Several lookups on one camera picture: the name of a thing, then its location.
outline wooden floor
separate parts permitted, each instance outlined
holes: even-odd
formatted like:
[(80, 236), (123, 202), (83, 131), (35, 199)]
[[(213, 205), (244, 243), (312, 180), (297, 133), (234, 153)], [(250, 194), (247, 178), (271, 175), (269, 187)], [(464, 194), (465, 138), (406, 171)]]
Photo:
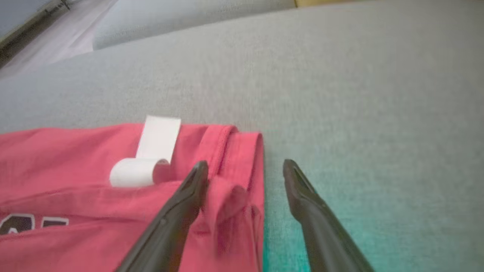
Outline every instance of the wooden floor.
[(92, 51), (95, 28), (116, 1), (80, 0), (41, 20), (14, 42), (15, 56), (0, 69), (0, 80)]

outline gray fabric surface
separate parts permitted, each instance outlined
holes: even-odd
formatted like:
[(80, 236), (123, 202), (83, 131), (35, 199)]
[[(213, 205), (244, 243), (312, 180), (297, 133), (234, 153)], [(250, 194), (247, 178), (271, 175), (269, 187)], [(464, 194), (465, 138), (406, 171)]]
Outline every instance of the gray fabric surface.
[(173, 32), (1, 80), (0, 132), (148, 113), (259, 130), (266, 271), (309, 270), (285, 158), (376, 271), (482, 271), (483, 26), (483, 1), (382, 0)]
[(119, 0), (99, 24), (93, 48), (294, 7), (294, 0)]

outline white paper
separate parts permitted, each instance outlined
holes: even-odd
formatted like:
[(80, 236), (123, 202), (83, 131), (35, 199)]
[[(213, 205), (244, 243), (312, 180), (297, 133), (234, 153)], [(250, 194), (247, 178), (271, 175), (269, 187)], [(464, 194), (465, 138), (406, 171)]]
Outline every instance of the white paper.
[(111, 185), (141, 187), (168, 180), (181, 123), (180, 119), (148, 115), (136, 157), (122, 159), (114, 165), (109, 175)]
[(181, 119), (148, 115), (136, 158), (163, 158), (171, 163), (181, 123)]

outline red t-shirt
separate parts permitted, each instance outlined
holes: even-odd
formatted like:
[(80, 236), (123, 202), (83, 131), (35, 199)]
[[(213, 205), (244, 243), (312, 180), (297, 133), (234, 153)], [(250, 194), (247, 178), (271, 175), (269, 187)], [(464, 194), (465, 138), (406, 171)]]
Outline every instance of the red t-shirt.
[(200, 160), (208, 162), (209, 187), (180, 271), (261, 270), (261, 135), (233, 126), (183, 125), (172, 181), (111, 187), (111, 168), (135, 156), (142, 129), (123, 124), (0, 135), (0, 271), (116, 269)]

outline pink shirt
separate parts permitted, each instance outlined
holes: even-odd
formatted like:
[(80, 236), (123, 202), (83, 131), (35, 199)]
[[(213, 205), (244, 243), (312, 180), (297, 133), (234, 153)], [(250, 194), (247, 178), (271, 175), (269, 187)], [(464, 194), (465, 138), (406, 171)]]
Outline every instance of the pink shirt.
[(123, 124), (0, 135), (0, 271), (116, 269), (200, 160), (208, 162), (209, 187), (180, 271), (262, 270), (261, 134), (182, 125), (172, 181), (111, 187), (111, 168), (134, 157), (142, 129)]

